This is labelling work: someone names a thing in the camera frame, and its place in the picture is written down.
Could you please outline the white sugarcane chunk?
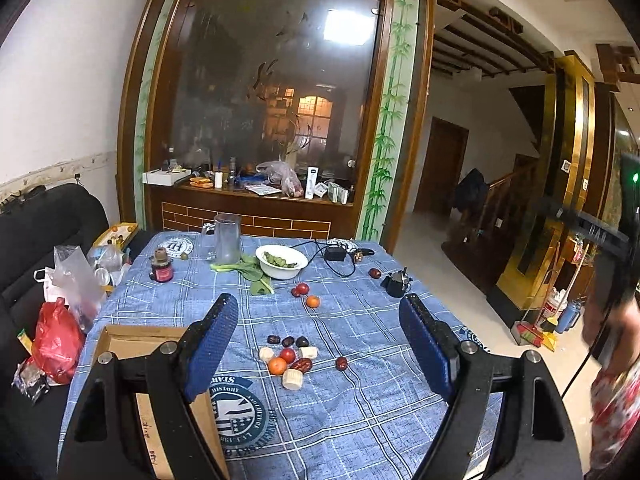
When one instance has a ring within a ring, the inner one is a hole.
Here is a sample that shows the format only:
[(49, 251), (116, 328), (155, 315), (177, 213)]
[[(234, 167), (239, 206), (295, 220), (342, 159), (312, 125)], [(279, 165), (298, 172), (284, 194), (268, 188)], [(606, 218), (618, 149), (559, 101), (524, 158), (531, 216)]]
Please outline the white sugarcane chunk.
[(261, 359), (264, 363), (269, 363), (274, 357), (274, 352), (269, 347), (260, 348), (258, 354), (259, 359)]
[(304, 359), (314, 360), (318, 358), (319, 350), (314, 346), (306, 346), (299, 349), (300, 356)]
[(303, 387), (304, 374), (295, 368), (288, 368), (282, 375), (282, 386), (286, 390), (297, 391)]

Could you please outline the orange tangerine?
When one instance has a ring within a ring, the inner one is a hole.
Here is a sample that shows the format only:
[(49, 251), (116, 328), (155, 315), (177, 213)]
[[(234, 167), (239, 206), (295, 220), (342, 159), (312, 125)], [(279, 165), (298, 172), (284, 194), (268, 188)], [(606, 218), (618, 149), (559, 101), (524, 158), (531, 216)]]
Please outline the orange tangerine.
[(307, 296), (305, 304), (308, 308), (315, 309), (320, 307), (320, 298), (318, 296)]
[(271, 375), (282, 376), (288, 369), (288, 362), (280, 356), (275, 356), (268, 363), (268, 370)]

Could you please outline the lone red date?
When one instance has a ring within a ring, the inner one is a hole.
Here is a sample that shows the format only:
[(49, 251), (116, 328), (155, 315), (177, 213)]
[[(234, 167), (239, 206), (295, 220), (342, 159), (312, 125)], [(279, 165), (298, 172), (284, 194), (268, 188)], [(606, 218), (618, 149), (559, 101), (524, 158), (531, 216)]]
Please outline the lone red date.
[(346, 368), (348, 367), (348, 361), (346, 358), (344, 358), (344, 356), (339, 356), (336, 360), (335, 360), (335, 367), (340, 370), (341, 372), (343, 370), (346, 370)]

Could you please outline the large red date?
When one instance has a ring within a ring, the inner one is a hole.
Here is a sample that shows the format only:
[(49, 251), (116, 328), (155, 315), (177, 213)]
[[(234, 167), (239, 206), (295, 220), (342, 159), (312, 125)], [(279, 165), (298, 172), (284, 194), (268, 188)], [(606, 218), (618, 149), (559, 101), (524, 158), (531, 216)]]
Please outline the large red date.
[(300, 358), (290, 366), (290, 369), (306, 374), (312, 369), (312, 361), (308, 358)]

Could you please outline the dark plum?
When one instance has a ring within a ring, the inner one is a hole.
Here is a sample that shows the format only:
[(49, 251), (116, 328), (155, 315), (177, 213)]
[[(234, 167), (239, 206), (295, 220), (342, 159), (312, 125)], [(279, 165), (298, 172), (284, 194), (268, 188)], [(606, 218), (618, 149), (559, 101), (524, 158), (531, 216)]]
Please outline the dark plum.
[(299, 336), (296, 339), (295, 343), (298, 348), (304, 348), (309, 346), (309, 340), (305, 336)]

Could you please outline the cardboard box tray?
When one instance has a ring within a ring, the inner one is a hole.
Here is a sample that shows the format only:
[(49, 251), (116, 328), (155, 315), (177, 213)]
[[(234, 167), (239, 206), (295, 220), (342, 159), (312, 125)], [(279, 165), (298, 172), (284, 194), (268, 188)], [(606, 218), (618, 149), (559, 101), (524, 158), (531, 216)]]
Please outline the cardboard box tray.
[(105, 403), (118, 407), (117, 440), (129, 452), (141, 446), (142, 470), (174, 479), (227, 479), (229, 471), (214, 409), (203, 386), (186, 390), (204, 336), (187, 328), (109, 325), (94, 356), (93, 373), (105, 376)]

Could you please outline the red plastic bag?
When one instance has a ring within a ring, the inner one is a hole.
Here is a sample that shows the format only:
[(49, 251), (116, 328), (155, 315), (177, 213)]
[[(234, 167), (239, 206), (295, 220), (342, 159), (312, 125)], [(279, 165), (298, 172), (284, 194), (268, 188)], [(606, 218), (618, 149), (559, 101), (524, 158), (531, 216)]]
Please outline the red plastic bag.
[(60, 385), (73, 379), (85, 344), (85, 334), (62, 297), (44, 302), (39, 311), (32, 357), (36, 365)]

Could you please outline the person in floral clothes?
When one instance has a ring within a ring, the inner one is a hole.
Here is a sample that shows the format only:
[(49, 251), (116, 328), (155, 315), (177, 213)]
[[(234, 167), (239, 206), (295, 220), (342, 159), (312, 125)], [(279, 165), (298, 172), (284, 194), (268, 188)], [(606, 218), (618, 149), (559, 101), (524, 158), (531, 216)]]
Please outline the person in floral clothes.
[(582, 339), (600, 364), (590, 389), (588, 476), (605, 472), (639, 422), (639, 157), (620, 156), (622, 208), (618, 230), (628, 236), (625, 259), (600, 252), (585, 306)]

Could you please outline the clear plastic bag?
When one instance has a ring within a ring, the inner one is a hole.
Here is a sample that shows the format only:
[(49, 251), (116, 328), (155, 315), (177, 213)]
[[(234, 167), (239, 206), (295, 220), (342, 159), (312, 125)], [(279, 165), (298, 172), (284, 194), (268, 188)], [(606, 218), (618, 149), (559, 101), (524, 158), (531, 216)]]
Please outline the clear plastic bag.
[(44, 300), (63, 298), (81, 331), (90, 332), (106, 292), (79, 246), (55, 246), (52, 268), (37, 269), (32, 277), (42, 285)]

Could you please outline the black teapot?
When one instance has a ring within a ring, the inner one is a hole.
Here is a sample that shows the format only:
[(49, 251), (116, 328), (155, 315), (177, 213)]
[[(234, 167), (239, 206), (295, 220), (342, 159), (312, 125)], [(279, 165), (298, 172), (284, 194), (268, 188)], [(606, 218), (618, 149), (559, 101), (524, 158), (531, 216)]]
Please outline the black teapot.
[(393, 298), (402, 298), (410, 292), (412, 277), (409, 275), (407, 268), (387, 273), (381, 286), (388, 296)]

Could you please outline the blue plaid tablecloth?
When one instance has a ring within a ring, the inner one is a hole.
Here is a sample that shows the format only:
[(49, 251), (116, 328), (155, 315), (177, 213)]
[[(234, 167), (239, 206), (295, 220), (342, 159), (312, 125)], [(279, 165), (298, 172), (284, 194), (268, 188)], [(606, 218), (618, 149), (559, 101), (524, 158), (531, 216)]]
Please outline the blue plaid tablecloth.
[[(170, 282), (151, 280), (145, 248), (94, 321), (68, 390), (75, 403), (89, 374), (102, 330), (109, 325), (184, 327), (206, 315), (224, 292), (239, 305), (238, 325), (213, 379), (217, 408), (248, 404), (247, 419), (224, 433), (228, 471), (235, 479), (409, 479), (442, 422), (447, 405), (431, 392), (398, 320), (399, 302), (371, 278), (372, 268), (398, 269), (384, 249), (356, 266), (328, 266), (314, 243), (302, 245), (310, 263), (299, 274), (320, 307), (276, 281), (274, 293), (250, 296), (240, 274), (209, 267), (198, 234), (193, 250), (172, 263)], [(318, 358), (297, 391), (269, 373), (259, 349), (305, 336)], [(342, 372), (335, 360), (344, 356)]]

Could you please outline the green leafy vegetable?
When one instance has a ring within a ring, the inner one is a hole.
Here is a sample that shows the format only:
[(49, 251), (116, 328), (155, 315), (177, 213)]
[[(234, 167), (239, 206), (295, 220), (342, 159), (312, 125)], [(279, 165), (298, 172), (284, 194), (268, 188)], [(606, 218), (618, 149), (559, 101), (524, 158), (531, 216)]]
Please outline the green leafy vegetable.
[(250, 296), (264, 296), (274, 293), (271, 278), (262, 270), (256, 256), (242, 254), (236, 263), (211, 263), (209, 267), (220, 273), (238, 272), (250, 284)]

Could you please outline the clear glass pitcher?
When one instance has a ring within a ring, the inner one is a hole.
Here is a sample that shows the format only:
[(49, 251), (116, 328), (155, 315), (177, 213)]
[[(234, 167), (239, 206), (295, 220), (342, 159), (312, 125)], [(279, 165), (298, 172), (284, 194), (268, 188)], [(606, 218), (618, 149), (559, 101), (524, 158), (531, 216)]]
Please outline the clear glass pitcher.
[(241, 218), (230, 212), (218, 212), (201, 228), (201, 241), (209, 263), (235, 264), (241, 259)]

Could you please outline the far red date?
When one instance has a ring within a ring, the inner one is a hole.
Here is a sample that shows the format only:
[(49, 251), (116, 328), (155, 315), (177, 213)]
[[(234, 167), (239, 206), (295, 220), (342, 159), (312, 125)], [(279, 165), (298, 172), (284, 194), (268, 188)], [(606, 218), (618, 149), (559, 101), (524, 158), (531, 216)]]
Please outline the far red date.
[(378, 269), (372, 268), (369, 270), (369, 275), (371, 278), (374, 278), (375, 280), (377, 280), (378, 278), (381, 277), (382, 272)]

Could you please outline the pink plastic bag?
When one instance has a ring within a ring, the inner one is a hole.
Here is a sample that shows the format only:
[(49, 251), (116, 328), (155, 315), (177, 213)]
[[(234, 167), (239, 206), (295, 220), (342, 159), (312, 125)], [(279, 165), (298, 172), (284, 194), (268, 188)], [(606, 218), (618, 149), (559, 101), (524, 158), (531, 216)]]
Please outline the pink plastic bag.
[(280, 188), (285, 196), (302, 197), (304, 195), (302, 184), (296, 172), (287, 162), (282, 162), (282, 160), (261, 162), (257, 165), (256, 171), (265, 177), (267, 184)]

